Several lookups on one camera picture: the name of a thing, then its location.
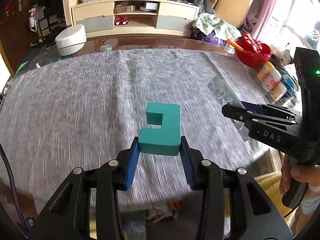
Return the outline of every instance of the cabinet drawer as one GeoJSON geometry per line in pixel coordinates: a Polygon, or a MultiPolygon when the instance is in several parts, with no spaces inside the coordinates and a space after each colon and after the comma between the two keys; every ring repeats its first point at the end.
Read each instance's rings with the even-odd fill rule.
{"type": "Polygon", "coordinates": [[[84,19],[77,21],[76,24],[83,24],[86,33],[111,30],[113,29],[113,15],[84,19]]]}
{"type": "Polygon", "coordinates": [[[192,22],[192,20],[183,18],[159,15],[156,28],[188,32],[192,27],[192,22]]]}
{"type": "Polygon", "coordinates": [[[92,17],[113,15],[113,7],[114,2],[94,3],[77,7],[74,9],[75,20],[77,22],[92,17]]]}
{"type": "Polygon", "coordinates": [[[196,18],[197,8],[188,7],[185,5],[161,2],[158,15],[174,16],[194,20],[196,18]]]}

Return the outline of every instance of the brown door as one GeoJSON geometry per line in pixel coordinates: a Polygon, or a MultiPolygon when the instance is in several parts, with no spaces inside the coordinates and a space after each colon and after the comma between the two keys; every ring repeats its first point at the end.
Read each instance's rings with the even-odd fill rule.
{"type": "Polygon", "coordinates": [[[32,7],[31,0],[0,0],[0,40],[14,72],[32,49],[30,42],[38,39],[38,35],[29,28],[28,11],[32,7]]]}

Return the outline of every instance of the teal block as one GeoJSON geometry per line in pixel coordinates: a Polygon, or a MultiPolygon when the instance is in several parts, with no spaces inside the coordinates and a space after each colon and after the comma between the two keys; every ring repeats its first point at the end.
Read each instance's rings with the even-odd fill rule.
{"type": "Polygon", "coordinates": [[[180,106],[149,103],[146,111],[147,124],[157,128],[141,128],[138,144],[140,152],[177,156],[180,149],[180,106]]]}

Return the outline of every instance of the white ottoman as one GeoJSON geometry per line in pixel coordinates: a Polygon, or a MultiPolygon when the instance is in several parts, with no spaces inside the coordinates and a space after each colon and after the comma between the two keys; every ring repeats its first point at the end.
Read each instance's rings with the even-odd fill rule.
{"type": "Polygon", "coordinates": [[[86,41],[87,37],[82,24],[66,28],[56,37],[57,48],[61,56],[77,52],[82,49],[86,41]]]}

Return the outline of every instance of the pink curtain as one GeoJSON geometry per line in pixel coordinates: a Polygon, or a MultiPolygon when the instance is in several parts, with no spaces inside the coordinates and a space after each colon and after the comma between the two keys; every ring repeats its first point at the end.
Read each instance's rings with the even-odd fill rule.
{"type": "Polygon", "coordinates": [[[251,34],[251,37],[253,39],[259,40],[260,38],[263,37],[263,30],[269,22],[269,19],[271,17],[271,13],[276,4],[276,1],[277,0],[263,0],[261,11],[257,15],[258,21],[251,34]]]}

